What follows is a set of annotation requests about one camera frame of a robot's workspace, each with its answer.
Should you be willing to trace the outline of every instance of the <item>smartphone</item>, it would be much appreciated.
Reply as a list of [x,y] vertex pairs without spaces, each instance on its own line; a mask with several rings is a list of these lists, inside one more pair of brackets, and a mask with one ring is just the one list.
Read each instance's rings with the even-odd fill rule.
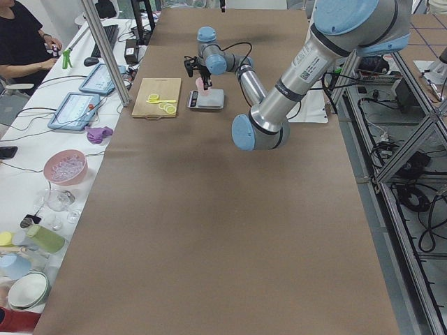
[[17,147],[0,147],[0,159],[9,159],[15,156]]

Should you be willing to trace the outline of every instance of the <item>person's hand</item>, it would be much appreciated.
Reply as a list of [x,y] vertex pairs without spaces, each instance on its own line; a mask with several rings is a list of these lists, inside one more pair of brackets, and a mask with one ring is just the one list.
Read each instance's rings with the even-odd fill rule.
[[55,44],[59,48],[59,50],[62,50],[62,43],[57,38],[45,35],[43,37],[43,40],[45,41],[45,43],[47,43],[48,47],[52,47],[52,45]]
[[43,61],[41,63],[42,70],[51,70],[56,62],[57,62],[56,58],[50,58],[47,61]]

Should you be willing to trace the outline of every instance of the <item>pink bowl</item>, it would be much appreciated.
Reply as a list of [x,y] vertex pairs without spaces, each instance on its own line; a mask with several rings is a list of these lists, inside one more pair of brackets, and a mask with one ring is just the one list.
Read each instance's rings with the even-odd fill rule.
[[[54,170],[53,168],[57,167],[60,162],[67,161],[73,156],[77,156],[79,160],[82,161],[82,169],[80,169],[77,173],[72,174],[71,176],[67,177],[64,180],[58,179],[57,181],[54,180]],[[88,170],[87,166],[87,159],[85,158],[85,155],[79,151],[79,150],[63,150],[55,154],[52,158],[50,158],[45,166],[43,167],[43,175],[45,178],[56,184],[61,186],[67,186],[67,185],[76,185],[79,184],[85,177]]]

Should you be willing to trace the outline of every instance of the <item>purple glove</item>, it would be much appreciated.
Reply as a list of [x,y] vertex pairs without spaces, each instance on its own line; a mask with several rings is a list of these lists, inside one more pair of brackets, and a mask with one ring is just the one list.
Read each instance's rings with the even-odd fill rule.
[[103,138],[113,134],[113,130],[109,127],[102,128],[90,128],[85,127],[87,131],[87,139],[93,144],[99,144],[103,141]]

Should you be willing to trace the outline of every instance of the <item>white bowl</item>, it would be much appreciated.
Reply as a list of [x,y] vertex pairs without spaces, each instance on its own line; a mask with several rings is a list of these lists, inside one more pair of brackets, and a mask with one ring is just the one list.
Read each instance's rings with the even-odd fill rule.
[[16,281],[8,293],[8,302],[13,307],[27,308],[38,303],[48,290],[45,274],[34,272]]

